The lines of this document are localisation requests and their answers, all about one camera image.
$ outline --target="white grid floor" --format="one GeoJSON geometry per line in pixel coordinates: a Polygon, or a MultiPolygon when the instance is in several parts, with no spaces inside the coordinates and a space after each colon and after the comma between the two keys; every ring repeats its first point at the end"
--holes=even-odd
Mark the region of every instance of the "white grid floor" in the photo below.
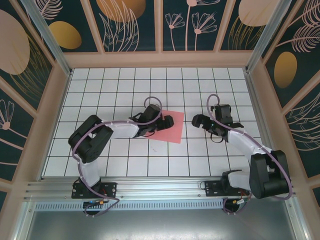
{"type": "Polygon", "coordinates": [[[208,115],[205,105],[211,93],[217,93],[222,104],[231,105],[233,120],[261,142],[241,68],[77,68],[43,175],[78,176],[68,145],[70,135],[92,114],[108,121],[143,112],[149,96],[158,97],[165,110],[185,113],[181,144],[112,139],[98,158],[100,176],[220,176],[232,169],[249,170],[248,160],[236,148],[212,142],[207,132],[191,124],[194,115],[208,115]]]}

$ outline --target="flower illustration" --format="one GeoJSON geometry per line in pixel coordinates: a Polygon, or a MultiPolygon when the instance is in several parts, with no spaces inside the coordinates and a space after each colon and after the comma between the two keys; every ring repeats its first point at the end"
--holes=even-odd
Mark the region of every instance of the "flower illustration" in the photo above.
{"type": "Polygon", "coordinates": [[[10,129],[10,122],[14,114],[14,110],[15,105],[11,101],[8,101],[6,106],[5,101],[3,99],[0,100],[0,129],[10,129]]]}
{"type": "Polygon", "coordinates": [[[199,5],[211,5],[211,4],[217,4],[220,0],[186,0],[186,3],[190,7],[195,7],[199,5]]]}
{"type": "Polygon", "coordinates": [[[172,14],[172,17],[171,17],[171,14],[168,13],[165,15],[165,20],[170,28],[172,47],[173,47],[173,51],[175,51],[176,49],[175,49],[174,39],[172,36],[172,29],[177,29],[185,26],[185,22],[182,21],[183,18],[181,16],[181,13],[179,14],[174,13],[172,14]]]}
{"type": "Polygon", "coordinates": [[[199,19],[199,13],[192,14],[192,25],[195,33],[194,50],[197,50],[197,37],[199,34],[211,33],[217,30],[217,25],[214,25],[216,20],[214,18],[214,13],[202,14],[199,19]]]}
{"type": "MultiPolygon", "coordinates": [[[[10,126],[11,126],[11,120],[12,120],[12,117],[14,115],[14,110],[15,110],[15,104],[11,101],[8,101],[8,104],[6,105],[6,102],[1,99],[0,100],[0,130],[9,130],[11,132],[13,132],[14,134],[17,134],[18,136],[20,137],[23,137],[23,138],[27,138],[26,136],[16,132],[15,130],[11,129],[10,126]]],[[[15,145],[9,141],[6,141],[2,138],[0,138],[0,142],[4,143],[4,144],[7,144],[11,147],[14,147],[16,149],[19,149],[19,150],[23,150],[24,148],[21,147],[21,146],[18,146],[18,145],[15,145]]]]}
{"type": "Polygon", "coordinates": [[[186,0],[188,4],[188,13],[186,15],[186,28],[185,28],[185,50],[188,51],[188,26],[189,26],[189,15],[191,7],[205,6],[219,3],[220,0],[186,0]]]}

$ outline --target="white arm segment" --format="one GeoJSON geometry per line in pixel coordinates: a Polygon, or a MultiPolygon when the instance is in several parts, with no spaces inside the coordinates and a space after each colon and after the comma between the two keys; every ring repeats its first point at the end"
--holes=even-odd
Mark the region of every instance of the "white arm segment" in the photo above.
{"type": "MultiPolygon", "coordinates": [[[[128,123],[107,124],[106,126],[113,130],[110,139],[133,138],[137,134],[139,127],[136,124],[133,124],[131,120],[128,121],[128,123]]],[[[100,180],[98,159],[90,163],[83,163],[80,161],[80,166],[84,179],[90,187],[100,180]]]]}
{"type": "MultiPolygon", "coordinates": [[[[240,131],[245,132],[244,128],[239,128],[240,131]]],[[[244,156],[251,160],[251,156],[255,154],[265,154],[265,152],[256,145],[251,139],[236,131],[230,130],[228,132],[228,142],[235,146],[244,156]]],[[[271,149],[263,146],[269,153],[271,149]]],[[[241,188],[250,191],[249,185],[250,172],[235,171],[228,175],[230,186],[233,188],[241,188]]]]}

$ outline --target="red paper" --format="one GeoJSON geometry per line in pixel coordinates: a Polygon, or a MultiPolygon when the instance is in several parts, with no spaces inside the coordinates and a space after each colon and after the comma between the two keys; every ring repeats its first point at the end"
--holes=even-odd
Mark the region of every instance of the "red paper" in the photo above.
{"type": "Polygon", "coordinates": [[[183,112],[178,112],[178,111],[163,110],[162,115],[163,116],[170,115],[171,117],[173,117],[174,125],[172,127],[170,127],[169,129],[156,131],[155,134],[153,134],[152,136],[148,136],[147,138],[153,139],[153,140],[159,140],[159,141],[164,141],[164,142],[180,144],[181,137],[182,137],[182,130],[183,130],[183,126],[184,126],[185,114],[183,112]]]}

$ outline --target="gray floor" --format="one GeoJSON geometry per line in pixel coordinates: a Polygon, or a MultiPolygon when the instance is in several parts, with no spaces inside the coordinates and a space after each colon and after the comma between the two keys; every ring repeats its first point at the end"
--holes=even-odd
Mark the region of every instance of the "gray floor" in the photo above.
{"type": "Polygon", "coordinates": [[[294,240],[285,203],[252,199],[239,215],[221,209],[36,212],[28,240],[294,240]]]}

